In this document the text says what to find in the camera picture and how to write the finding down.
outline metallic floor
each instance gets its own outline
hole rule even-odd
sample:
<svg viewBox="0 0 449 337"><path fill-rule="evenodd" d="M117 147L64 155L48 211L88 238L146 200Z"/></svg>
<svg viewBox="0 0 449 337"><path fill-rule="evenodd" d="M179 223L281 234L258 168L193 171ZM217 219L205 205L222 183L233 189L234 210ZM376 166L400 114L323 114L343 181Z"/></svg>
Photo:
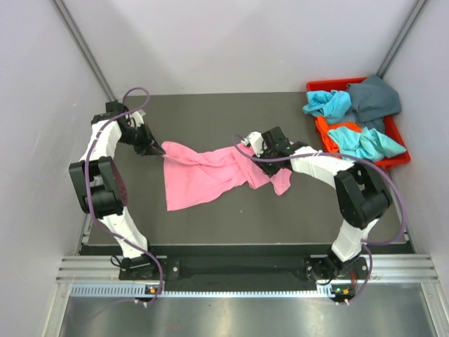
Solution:
<svg viewBox="0 0 449 337"><path fill-rule="evenodd" d="M130 107L141 97L131 97ZM237 93L155 96L145 120L157 140L172 140L198 152L231 145L234 133L267 131L280 126L292 141L321 148L314 120L301 108L301 93ZM166 211L163 159L139 157L119 145L116 165L128 186L135 224L153 244L327 243L338 234L342 216L335 191L308 176L293 174L292 187L281 197L271 185L252 190L247 184L219 199L189 209ZM394 236L399 227L394 207L370 235L371 241ZM93 230L89 244L115 244Z"/></svg>
<svg viewBox="0 0 449 337"><path fill-rule="evenodd" d="M86 323L114 298L70 298L75 325ZM120 303L75 329L66 315L61 337L432 337L436 336L420 285L372 285L357 302L327 299L161 298L147 309Z"/></svg>

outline pink cloth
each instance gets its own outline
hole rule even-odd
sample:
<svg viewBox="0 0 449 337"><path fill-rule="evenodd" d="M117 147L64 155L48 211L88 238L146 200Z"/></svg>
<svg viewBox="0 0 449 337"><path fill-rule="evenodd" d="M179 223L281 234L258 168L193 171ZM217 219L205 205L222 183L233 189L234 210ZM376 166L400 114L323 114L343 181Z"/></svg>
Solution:
<svg viewBox="0 0 449 337"><path fill-rule="evenodd" d="M250 148L239 147L249 155L254 154ZM210 202L247 181L253 189L272 182L277 195L290 187L291 171L282 169L270 179L232 146L204 153L173 142L164 142L162 148L166 151L163 174L167 211Z"/></svg>

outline turquoise cloth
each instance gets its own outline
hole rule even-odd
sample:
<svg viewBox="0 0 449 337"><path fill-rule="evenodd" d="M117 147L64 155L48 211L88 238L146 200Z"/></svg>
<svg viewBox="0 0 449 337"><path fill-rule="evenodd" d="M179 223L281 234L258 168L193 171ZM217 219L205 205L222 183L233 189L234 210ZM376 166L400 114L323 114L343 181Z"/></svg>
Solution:
<svg viewBox="0 0 449 337"><path fill-rule="evenodd" d="M341 153L358 158L378 161L407 151L404 146L374 128L363 128L359 133L342 126L329 130L328 135L338 145Z"/></svg>
<svg viewBox="0 0 449 337"><path fill-rule="evenodd" d="M351 107L351 97L346 91L308 91L307 102L302 108L305 114L326 118L328 124L335 124Z"/></svg>

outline orange cloth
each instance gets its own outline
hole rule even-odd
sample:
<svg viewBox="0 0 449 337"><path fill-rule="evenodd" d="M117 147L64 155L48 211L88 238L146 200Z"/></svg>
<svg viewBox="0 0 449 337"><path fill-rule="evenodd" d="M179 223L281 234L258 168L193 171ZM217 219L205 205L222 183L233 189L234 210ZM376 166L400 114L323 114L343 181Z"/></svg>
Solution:
<svg viewBox="0 0 449 337"><path fill-rule="evenodd" d="M323 150L328 152L339 152L340 148L337 144L328 136L328 131L334 128L339 128L341 126L346 126L348 129L355 132L362 132L362 128L353 121L348 121L347 123L331 124L326 123L326 119L322 116L318 116L315 119L315 126L321 136L321 142L323 143Z"/></svg>

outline pile of cloths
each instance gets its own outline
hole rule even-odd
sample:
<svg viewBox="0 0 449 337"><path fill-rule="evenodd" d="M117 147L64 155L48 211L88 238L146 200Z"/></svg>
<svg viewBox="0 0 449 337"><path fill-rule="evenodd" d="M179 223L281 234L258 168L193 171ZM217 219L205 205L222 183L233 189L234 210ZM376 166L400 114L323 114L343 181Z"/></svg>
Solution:
<svg viewBox="0 0 449 337"><path fill-rule="evenodd" d="M302 110L316 117L329 152L379 161L407 150L384 134L384 117L401 112L401 101L377 75L348 85L347 91L309 91L307 101Z"/></svg>

